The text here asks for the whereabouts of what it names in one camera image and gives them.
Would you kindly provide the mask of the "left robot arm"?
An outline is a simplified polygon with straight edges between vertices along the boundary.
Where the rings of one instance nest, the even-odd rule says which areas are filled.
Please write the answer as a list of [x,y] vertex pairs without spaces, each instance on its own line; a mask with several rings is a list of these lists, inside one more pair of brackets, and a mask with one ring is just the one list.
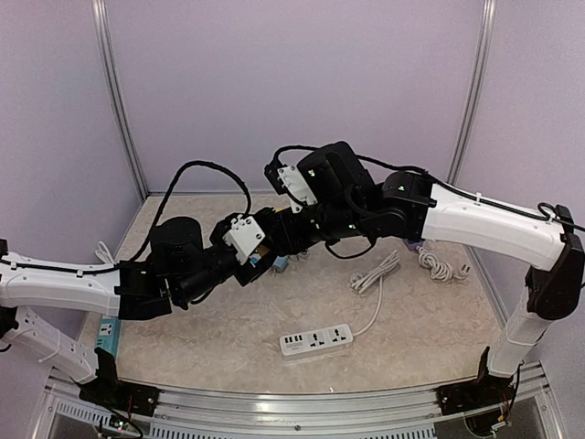
[[154,406],[158,389],[118,376],[113,354],[85,348],[35,312],[35,306],[88,311],[120,320],[146,321],[178,307],[205,301],[230,278],[247,285],[275,259],[269,244],[278,211],[245,210],[220,221],[204,246],[199,222],[190,217],[154,219],[148,236],[128,261],[100,266],[33,260],[1,242],[1,341],[3,351],[21,347],[67,374],[80,397],[121,409],[145,401]]

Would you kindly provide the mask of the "white power strip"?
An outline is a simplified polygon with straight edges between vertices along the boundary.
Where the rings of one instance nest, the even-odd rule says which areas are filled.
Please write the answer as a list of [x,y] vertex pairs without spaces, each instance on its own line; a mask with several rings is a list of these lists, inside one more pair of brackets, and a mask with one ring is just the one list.
[[297,332],[279,338],[281,353],[285,359],[311,357],[348,348],[353,341],[354,334],[348,324]]

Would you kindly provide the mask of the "purple power strip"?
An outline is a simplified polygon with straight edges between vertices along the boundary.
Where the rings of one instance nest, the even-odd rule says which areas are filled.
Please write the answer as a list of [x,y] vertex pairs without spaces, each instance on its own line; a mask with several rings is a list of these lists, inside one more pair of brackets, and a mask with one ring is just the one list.
[[418,248],[421,248],[424,245],[423,241],[404,240],[403,242],[411,252],[416,252]]

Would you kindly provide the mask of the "yellow cube socket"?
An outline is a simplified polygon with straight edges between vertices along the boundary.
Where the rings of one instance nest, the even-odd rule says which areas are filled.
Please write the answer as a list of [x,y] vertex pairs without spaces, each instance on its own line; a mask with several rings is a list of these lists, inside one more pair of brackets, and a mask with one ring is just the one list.
[[252,254],[252,256],[253,256],[254,258],[256,258],[256,259],[261,259],[261,258],[263,258],[264,256],[266,256],[267,254],[269,254],[269,253],[270,253],[270,251],[271,251],[271,250],[270,250],[269,248],[267,248],[266,246],[260,245],[260,246],[258,246],[258,247],[255,249],[255,251],[254,251],[254,253]]

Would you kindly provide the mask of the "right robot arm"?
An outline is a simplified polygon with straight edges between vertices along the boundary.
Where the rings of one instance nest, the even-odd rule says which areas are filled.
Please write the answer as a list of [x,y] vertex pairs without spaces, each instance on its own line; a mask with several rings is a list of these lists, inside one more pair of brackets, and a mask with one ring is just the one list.
[[354,236],[370,243],[386,237],[446,241],[527,263],[522,296],[497,343],[483,352],[477,375],[437,390],[446,415],[513,402],[522,360],[554,321],[579,304],[581,226],[565,206],[521,208],[464,191],[416,166],[389,166],[377,183],[367,163],[344,141],[306,146],[294,166],[274,157],[264,174],[292,205],[280,213],[270,242],[278,252],[294,254]]

